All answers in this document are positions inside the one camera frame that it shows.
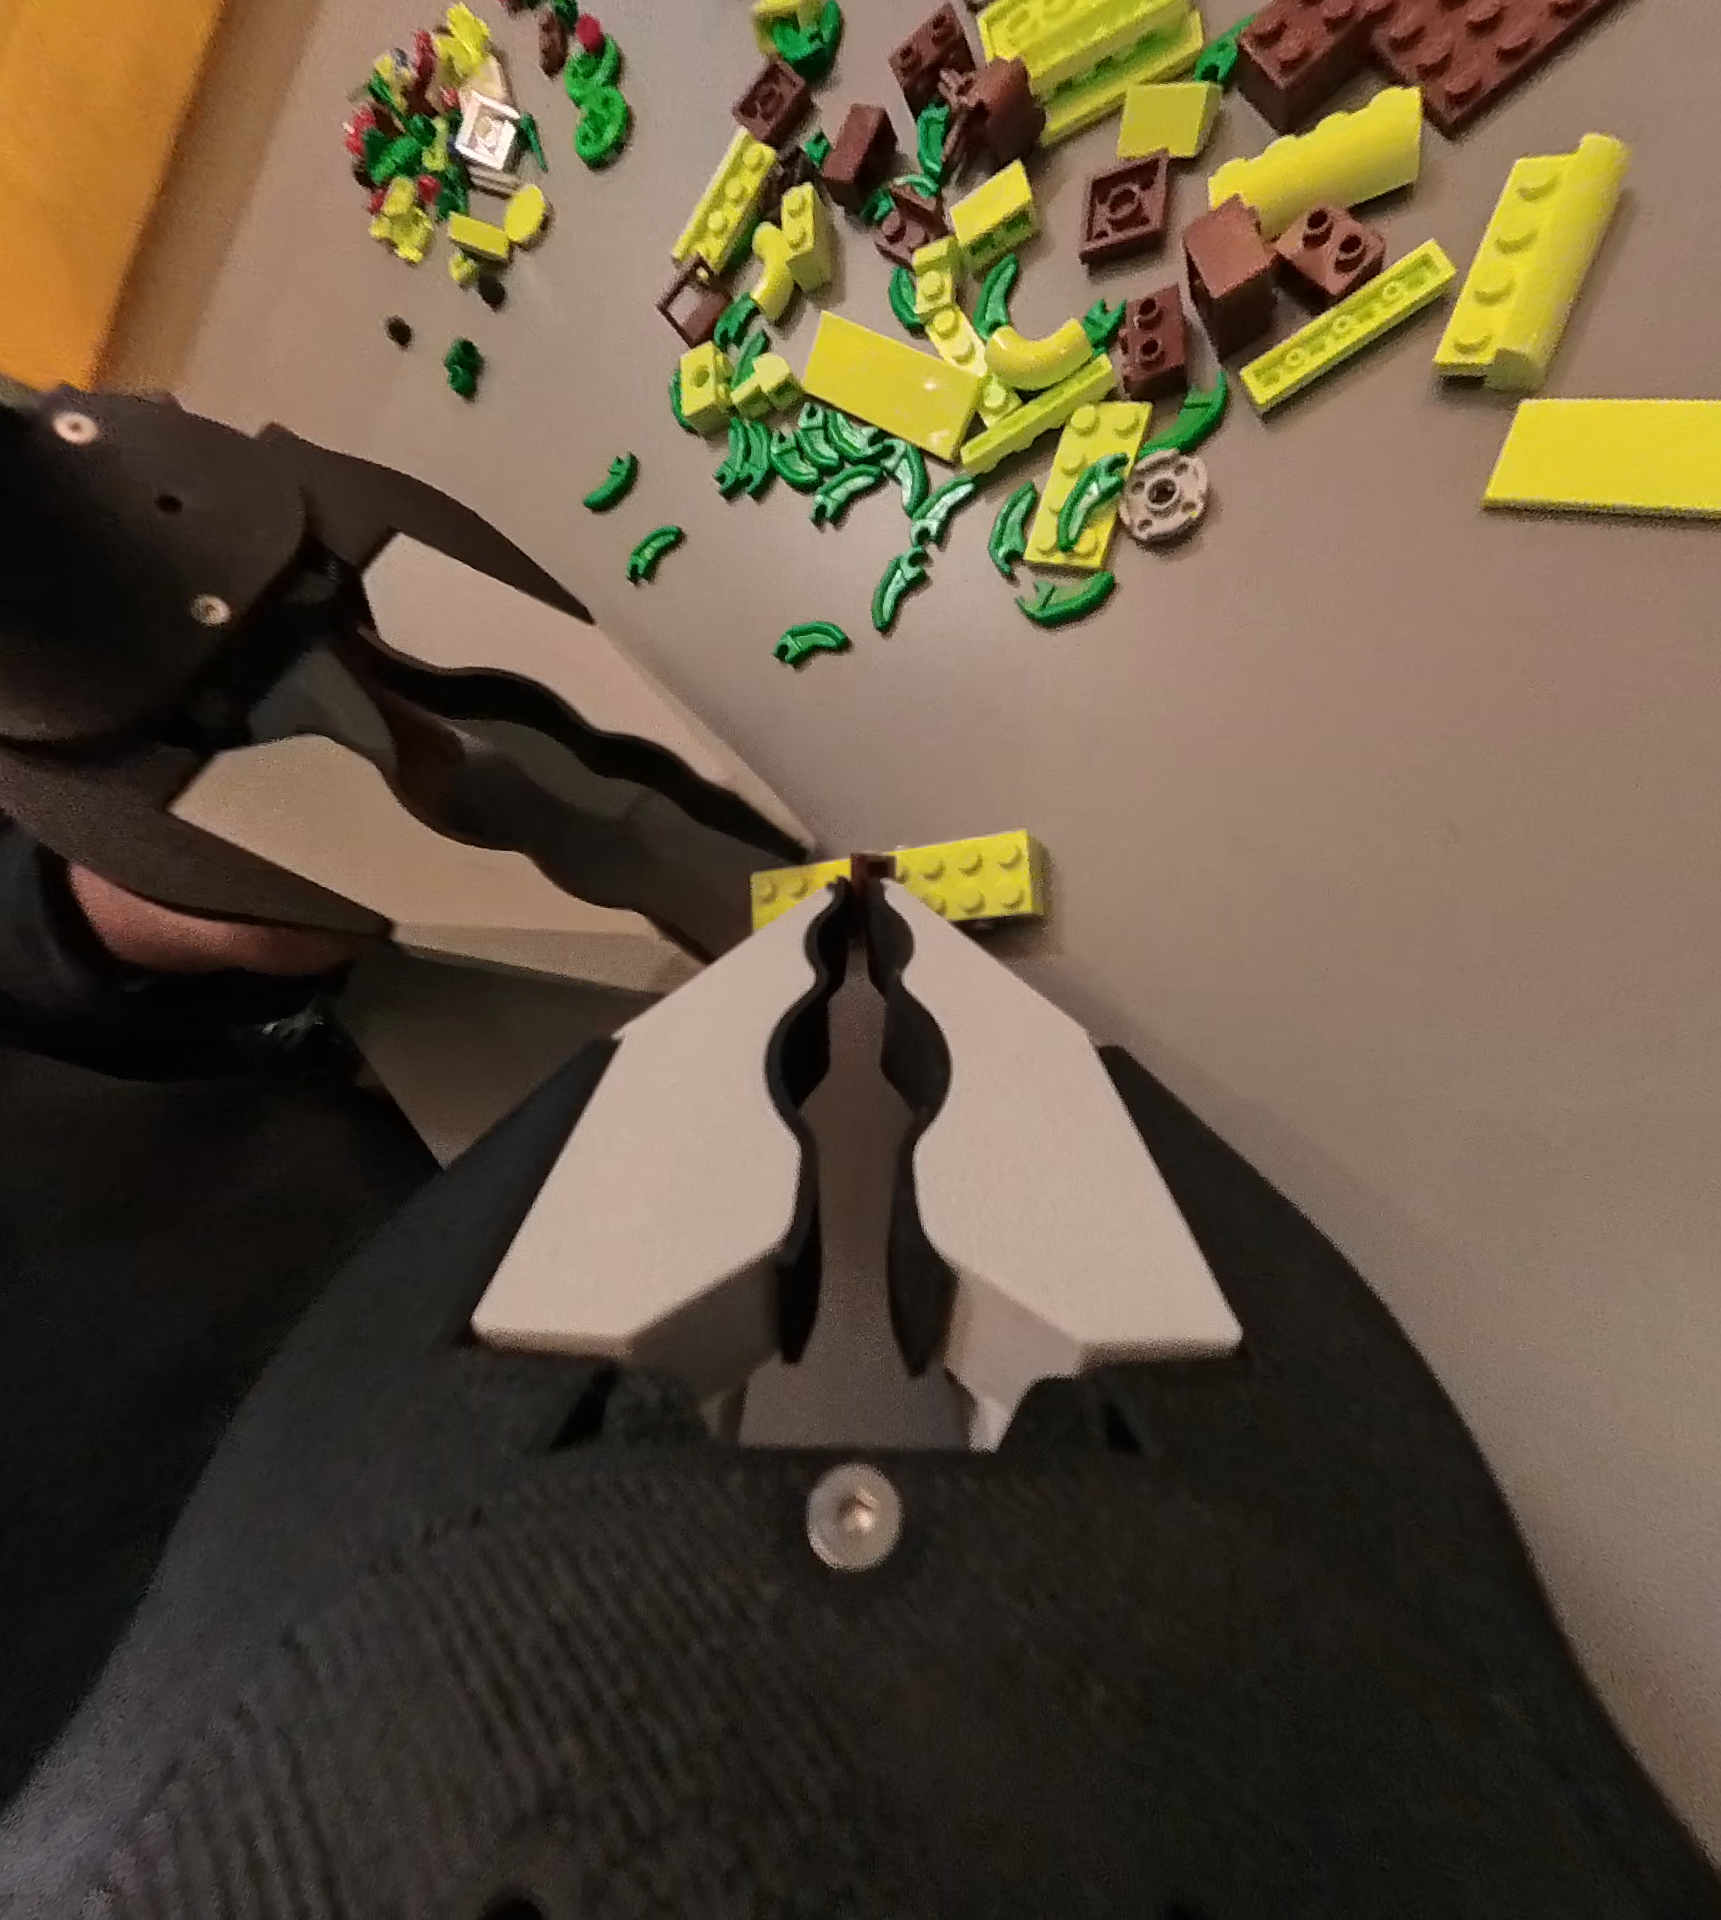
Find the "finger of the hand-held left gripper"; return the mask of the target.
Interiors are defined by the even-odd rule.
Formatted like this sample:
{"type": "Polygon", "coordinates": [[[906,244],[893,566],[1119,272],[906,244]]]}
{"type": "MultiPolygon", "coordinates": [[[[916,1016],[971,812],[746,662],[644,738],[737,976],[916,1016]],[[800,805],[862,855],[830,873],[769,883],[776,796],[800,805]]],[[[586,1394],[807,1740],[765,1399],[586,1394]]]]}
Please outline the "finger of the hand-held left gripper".
{"type": "Polygon", "coordinates": [[[644,774],[486,723],[456,761],[391,770],[302,733],[210,763],[174,815],[376,912],[415,958],[635,995],[744,939],[744,830],[644,774]]]}
{"type": "Polygon", "coordinates": [[[647,756],[635,783],[776,860],[814,846],[779,793],[591,620],[405,536],[381,547],[362,589],[385,654],[449,684],[495,686],[489,703],[509,719],[527,703],[534,729],[561,714],[599,752],[647,756]]]}

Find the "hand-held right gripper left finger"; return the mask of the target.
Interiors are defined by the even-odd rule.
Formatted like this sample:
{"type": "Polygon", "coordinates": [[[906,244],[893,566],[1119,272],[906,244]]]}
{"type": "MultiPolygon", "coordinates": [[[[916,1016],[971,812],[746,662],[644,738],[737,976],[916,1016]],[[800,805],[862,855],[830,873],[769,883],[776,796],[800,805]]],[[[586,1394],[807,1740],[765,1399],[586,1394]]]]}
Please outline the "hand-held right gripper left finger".
{"type": "Polygon", "coordinates": [[[732,1435],[823,1281],[819,1150],[854,889],[839,880],[627,1022],[471,1330],[678,1381],[732,1435]]]}

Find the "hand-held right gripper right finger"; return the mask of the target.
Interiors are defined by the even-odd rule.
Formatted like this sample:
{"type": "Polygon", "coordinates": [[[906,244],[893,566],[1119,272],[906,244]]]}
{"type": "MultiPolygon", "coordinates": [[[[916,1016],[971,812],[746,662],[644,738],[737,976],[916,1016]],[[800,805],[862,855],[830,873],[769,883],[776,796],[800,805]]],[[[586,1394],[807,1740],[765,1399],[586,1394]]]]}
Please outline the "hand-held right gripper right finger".
{"type": "Polygon", "coordinates": [[[1086,1028],[894,880],[865,894],[906,1109],[886,1284],[913,1376],[992,1452],[1041,1382],[1225,1358],[1242,1332],[1086,1028]]]}

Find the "yellow and brown lego assembly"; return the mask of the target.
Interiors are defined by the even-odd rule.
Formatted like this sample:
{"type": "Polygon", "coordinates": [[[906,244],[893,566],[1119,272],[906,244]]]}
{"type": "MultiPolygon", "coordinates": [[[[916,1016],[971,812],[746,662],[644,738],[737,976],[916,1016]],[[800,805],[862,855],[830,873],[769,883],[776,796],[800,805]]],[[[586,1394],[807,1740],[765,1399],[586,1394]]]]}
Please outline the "yellow and brown lego assembly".
{"type": "MultiPolygon", "coordinates": [[[[1049,859],[1038,839],[1026,828],[884,853],[894,859],[893,883],[950,924],[988,930],[1006,924],[1042,924],[1049,918],[1049,859]]],[[[853,883],[853,855],[753,875],[748,880],[753,932],[774,924],[832,884],[853,883]]]]}

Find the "person's left hand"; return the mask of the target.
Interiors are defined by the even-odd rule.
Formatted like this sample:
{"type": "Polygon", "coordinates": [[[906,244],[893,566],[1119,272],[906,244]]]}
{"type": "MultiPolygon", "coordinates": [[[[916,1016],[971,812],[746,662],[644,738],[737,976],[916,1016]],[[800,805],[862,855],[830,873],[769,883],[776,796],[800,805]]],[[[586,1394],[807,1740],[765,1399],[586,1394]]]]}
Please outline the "person's left hand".
{"type": "Polygon", "coordinates": [[[164,976],[249,974],[305,980],[343,971],[364,942],[304,927],[200,918],[140,898],[106,879],[66,866],[66,889],[100,948],[118,965],[164,976]]]}

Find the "pile of toy bricks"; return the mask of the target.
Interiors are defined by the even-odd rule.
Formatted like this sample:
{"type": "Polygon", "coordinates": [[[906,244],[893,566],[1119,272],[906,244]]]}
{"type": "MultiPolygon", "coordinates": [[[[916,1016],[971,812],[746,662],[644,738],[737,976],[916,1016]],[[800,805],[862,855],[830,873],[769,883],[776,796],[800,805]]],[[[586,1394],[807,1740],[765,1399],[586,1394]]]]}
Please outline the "pile of toy bricks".
{"type": "Polygon", "coordinates": [[[1466,132],[1609,4],[940,4],[891,52],[915,118],[807,132],[839,4],[753,4],[767,63],[672,246],[672,421],[724,437],[721,498],[783,484],[819,527],[893,487],[891,635],[960,511],[1006,493],[988,563],[1057,631],[1210,507],[1234,393],[1267,421],[1453,301],[1432,373],[1518,406],[1491,511],[1721,522],[1721,399],[1542,399],[1615,227],[1630,153],[1521,157],[1468,268],[1391,258],[1361,215],[1407,196],[1425,132],[1466,132]]]}

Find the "pile of small toy pieces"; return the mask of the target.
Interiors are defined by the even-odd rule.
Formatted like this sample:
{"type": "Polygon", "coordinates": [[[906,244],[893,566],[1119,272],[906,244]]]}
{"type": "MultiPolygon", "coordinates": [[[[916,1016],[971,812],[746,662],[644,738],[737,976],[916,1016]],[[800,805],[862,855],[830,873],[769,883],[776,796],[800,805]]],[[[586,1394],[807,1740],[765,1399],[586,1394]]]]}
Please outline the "pile of small toy pieces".
{"type": "MultiPolygon", "coordinates": [[[[580,4],[504,4],[532,18],[540,75],[571,109],[571,148],[606,169],[633,137],[625,52],[580,4]]],[[[496,28],[444,4],[408,42],[379,52],[345,100],[342,148],[367,239],[394,263],[443,263],[453,287],[503,308],[512,265],[553,213],[536,117],[516,97],[496,28]]]]}

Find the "person's black clothing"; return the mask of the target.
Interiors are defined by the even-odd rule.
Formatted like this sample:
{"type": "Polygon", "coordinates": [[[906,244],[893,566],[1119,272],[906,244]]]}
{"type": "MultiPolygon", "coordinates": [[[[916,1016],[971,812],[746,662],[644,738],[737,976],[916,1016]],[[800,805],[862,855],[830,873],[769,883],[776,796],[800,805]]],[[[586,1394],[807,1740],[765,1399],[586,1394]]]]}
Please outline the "person's black clothing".
{"type": "Polygon", "coordinates": [[[0,1048],[0,1811],[298,1315],[436,1170],[357,1085],[0,1048]]]}

